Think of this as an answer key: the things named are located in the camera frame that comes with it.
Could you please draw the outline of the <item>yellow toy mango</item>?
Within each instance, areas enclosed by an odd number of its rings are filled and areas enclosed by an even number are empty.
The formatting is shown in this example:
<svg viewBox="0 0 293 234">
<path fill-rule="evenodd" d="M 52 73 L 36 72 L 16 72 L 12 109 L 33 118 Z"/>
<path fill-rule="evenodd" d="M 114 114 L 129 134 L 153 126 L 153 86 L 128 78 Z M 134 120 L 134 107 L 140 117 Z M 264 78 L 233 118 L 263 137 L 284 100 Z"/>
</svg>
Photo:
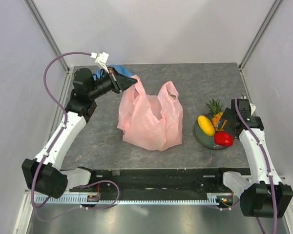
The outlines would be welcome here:
<svg viewBox="0 0 293 234">
<path fill-rule="evenodd" d="M 215 128 L 212 122 L 206 116 L 200 115 L 197 119 L 197 122 L 199 124 L 199 127 L 206 135 L 210 137 L 215 135 Z"/>
</svg>

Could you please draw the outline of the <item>pink peach plastic bag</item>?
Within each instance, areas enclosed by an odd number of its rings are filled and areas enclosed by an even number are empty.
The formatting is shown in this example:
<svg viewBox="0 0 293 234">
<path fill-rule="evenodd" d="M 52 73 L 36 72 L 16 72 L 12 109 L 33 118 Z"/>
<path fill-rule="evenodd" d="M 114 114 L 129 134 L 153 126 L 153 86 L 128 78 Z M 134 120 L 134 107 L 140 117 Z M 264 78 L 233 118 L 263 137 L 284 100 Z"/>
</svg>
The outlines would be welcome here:
<svg viewBox="0 0 293 234">
<path fill-rule="evenodd" d="M 172 81 L 162 85 L 157 95 L 148 95 L 137 75 L 137 83 L 124 91 L 117 128 L 123 141 L 150 150 L 164 151 L 183 140 L 183 107 Z"/>
</svg>

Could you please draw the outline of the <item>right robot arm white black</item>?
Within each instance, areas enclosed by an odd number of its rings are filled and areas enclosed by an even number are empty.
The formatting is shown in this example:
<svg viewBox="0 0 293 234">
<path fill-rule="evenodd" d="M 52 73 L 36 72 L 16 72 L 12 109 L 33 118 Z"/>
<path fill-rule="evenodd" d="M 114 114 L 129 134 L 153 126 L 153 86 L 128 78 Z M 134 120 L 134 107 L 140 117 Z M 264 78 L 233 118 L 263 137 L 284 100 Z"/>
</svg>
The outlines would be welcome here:
<svg viewBox="0 0 293 234">
<path fill-rule="evenodd" d="M 214 179 L 214 186 L 220 192 L 232 190 L 240 200 L 244 216 L 282 218 L 293 190 L 276 172 L 266 146 L 262 120 L 252 113 L 248 99 L 235 98 L 220 119 L 225 132 L 242 143 L 250 168 L 250 181 L 238 172 L 226 171 Z"/>
</svg>

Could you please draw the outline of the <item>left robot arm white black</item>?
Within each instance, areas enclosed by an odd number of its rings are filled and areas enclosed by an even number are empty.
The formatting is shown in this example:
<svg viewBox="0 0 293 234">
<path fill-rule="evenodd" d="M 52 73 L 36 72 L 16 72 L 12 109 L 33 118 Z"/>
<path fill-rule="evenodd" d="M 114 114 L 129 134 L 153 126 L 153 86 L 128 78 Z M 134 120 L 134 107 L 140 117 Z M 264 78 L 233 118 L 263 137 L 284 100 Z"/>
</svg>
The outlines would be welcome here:
<svg viewBox="0 0 293 234">
<path fill-rule="evenodd" d="M 59 198 L 66 190 L 78 186 L 87 192 L 94 191 L 98 183 L 91 176 L 91 171 L 80 167 L 61 172 L 63 159 L 76 136 L 91 119 L 97 107 L 96 99 L 110 91 L 122 93 L 137 82 L 133 76 L 125 76 L 115 67 L 102 69 L 97 75 L 88 68 L 77 70 L 74 88 L 59 126 L 34 159 L 25 159 L 22 163 L 28 189 L 51 198 Z"/>
</svg>

